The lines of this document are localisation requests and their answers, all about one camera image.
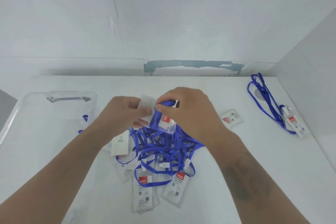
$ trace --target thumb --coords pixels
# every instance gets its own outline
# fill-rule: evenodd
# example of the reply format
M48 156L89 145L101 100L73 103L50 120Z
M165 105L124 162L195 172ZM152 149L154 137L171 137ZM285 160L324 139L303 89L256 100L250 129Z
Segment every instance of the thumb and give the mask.
M170 107L166 105L158 104L156 105L155 109L157 109L159 112L162 112L164 115L167 115L168 117L174 119L174 116L176 115L176 112L178 111L175 107Z
M150 115L152 113L152 110L146 107L140 107L138 109L133 110L133 114L137 117L137 118L143 118L146 117L148 115Z

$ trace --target lanyard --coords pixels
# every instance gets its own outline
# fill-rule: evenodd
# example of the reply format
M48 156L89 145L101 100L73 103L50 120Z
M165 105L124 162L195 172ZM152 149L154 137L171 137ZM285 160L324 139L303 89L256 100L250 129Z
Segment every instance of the lanyard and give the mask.
M257 78L259 78L259 80L261 81L262 85L257 82ZM261 75L261 73L257 73L257 74L252 74L251 75L251 79L252 82L250 82L247 85L247 91L248 93L251 95L251 97L254 99L255 103L257 104L257 106L259 107L260 110L262 110L268 117L270 117L272 120L276 121L283 129L286 129L286 125L285 125L285 121L283 120L282 116L282 107L284 107L284 105L278 105L275 101L275 99L273 98L270 90L267 88L264 78ZM259 90L259 92L261 93L261 95L263 96L263 98L265 99L271 114L269 114L267 111L264 110L264 108L259 104L258 100L254 97L254 95L250 92L250 85L254 84L257 89ZM290 134L295 135L295 132L289 131L287 130Z
M175 101L170 100L161 104L174 106ZM170 183L173 175L184 169L184 162L186 161L186 159L191 159L195 150L204 146L202 143L190 137L186 132L184 132L179 125L176 125L176 129L173 134L159 131L157 127L161 116L162 113L155 110L155 114L150 122L150 128L142 127L139 130L134 130L133 128L129 129L135 145L132 151L135 151L136 153L135 157L132 160L137 158L138 161L141 161L141 164L138 165L134 170L134 176L137 182L143 187L161 186ZM154 156L154 159L148 162L143 161L143 159L150 156ZM150 166L150 164L153 162L168 162L170 168L165 168L165 170L157 171L155 168ZM187 175L194 176L196 173L195 167L191 162L189 165L193 170L193 174ZM147 170L157 175L170 175L170 179L162 182L141 184L137 177L137 169L140 169L141 167L145 167Z

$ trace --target person's left hand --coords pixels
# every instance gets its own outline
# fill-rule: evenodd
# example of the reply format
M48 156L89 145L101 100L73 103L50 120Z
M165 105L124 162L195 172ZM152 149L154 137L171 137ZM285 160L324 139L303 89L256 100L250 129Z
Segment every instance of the person's left hand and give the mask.
M145 107L137 109L140 100L136 97L124 96L112 98L87 130L101 132L102 137L106 138L104 140L108 143L129 127L141 128L148 125L148 122L140 118L150 115L152 110Z

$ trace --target forearm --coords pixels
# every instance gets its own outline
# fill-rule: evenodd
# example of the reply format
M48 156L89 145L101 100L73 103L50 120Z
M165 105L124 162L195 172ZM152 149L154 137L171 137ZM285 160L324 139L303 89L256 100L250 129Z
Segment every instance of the forearm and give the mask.
M235 133L223 128L216 136L206 147L222 171L242 224L309 223Z
M61 223L101 145L85 130L0 205L2 223Z

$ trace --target pile of lanyards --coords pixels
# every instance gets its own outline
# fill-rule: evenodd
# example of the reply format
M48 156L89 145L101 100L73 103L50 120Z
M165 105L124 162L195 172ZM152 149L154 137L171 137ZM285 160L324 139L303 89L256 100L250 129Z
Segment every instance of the pile of lanyards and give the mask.
M167 101L161 103L167 106L173 106L175 101ZM158 124L162 113L155 110L155 114L150 122L150 124ZM157 129L157 126L152 128L142 127L139 130L134 130L130 128L130 135L134 140L135 147L132 151L135 151L136 155L132 159L137 158L138 161L141 161L135 170L134 177L137 182L143 187L154 187L166 185L171 182L173 175L177 172L182 171L186 165L192 168L193 174L186 174L188 176L194 176L196 171L195 167L191 163L191 158L195 150L203 147L204 145L194 138L190 137L186 132L184 132L179 125L176 125L175 132L173 134L168 134ZM144 161L150 156L154 155L154 159L150 161ZM157 161L159 162L168 162L170 168L164 168L164 171L157 171L150 166L151 163ZM115 159L119 162L119 156L116 156ZM146 168L147 170L153 172L154 174L165 174L170 175L170 179L162 182L152 182L147 184L141 184L137 177L137 169Z

